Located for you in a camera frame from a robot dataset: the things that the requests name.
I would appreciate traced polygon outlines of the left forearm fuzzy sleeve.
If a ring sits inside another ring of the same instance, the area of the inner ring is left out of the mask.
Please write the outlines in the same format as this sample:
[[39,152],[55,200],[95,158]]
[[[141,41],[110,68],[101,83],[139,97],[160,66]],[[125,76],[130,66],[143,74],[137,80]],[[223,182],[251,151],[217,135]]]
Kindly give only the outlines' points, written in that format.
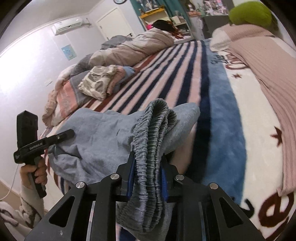
[[20,200],[19,209],[1,201],[1,220],[16,240],[24,240],[45,215],[43,199],[35,189],[22,186]]

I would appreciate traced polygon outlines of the person left hand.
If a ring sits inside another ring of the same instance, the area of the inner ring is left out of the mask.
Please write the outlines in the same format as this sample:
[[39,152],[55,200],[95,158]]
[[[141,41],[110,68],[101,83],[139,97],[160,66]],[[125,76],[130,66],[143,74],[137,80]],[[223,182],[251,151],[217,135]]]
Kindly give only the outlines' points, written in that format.
[[20,177],[21,177],[21,184],[28,188],[33,189],[34,184],[30,180],[30,176],[36,178],[34,183],[46,185],[48,178],[47,178],[47,166],[45,164],[45,160],[43,158],[40,159],[38,165],[24,165],[20,168]]

